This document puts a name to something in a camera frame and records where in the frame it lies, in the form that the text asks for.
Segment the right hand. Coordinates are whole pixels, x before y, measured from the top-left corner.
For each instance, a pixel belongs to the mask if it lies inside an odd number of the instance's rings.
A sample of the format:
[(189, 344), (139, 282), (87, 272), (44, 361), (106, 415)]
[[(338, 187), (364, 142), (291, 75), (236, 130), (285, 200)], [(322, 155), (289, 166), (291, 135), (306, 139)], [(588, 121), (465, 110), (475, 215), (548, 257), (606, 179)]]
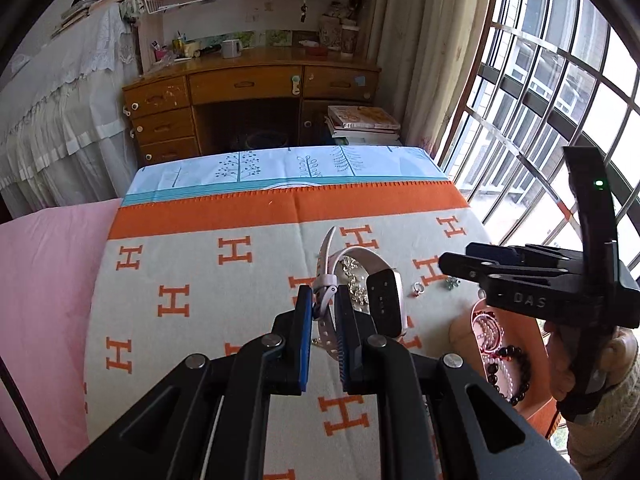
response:
[[(551, 322), (544, 323), (544, 330), (550, 334), (547, 353), (550, 370), (550, 391), (557, 401), (562, 401), (575, 387), (575, 376), (570, 371), (570, 355), (559, 334), (559, 329)], [(629, 328), (619, 328), (614, 338), (603, 348), (598, 369), (605, 374), (605, 387), (617, 386), (624, 380), (634, 365), (638, 351), (638, 341)]]

